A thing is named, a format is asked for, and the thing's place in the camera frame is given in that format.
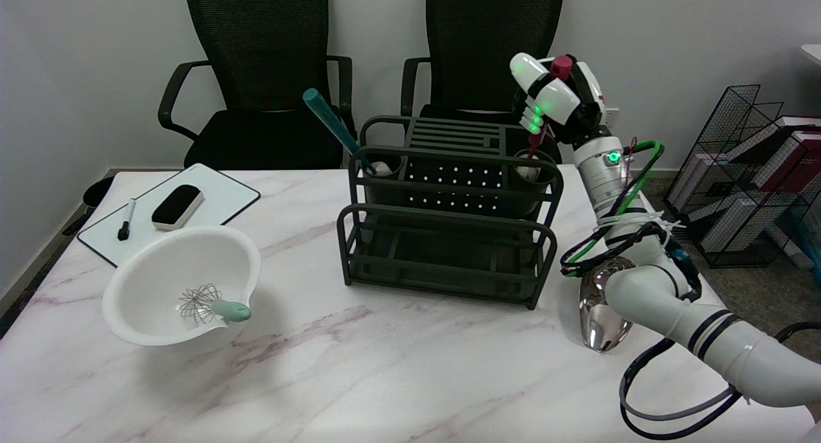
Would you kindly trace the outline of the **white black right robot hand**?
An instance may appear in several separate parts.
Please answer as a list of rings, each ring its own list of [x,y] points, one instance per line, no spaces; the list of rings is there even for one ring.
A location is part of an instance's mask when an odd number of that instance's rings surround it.
[[[571,55],[534,58],[518,53],[509,68],[519,86],[514,112],[528,133],[548,131],[574,149],[609,135],[604,95],[586,62]]]

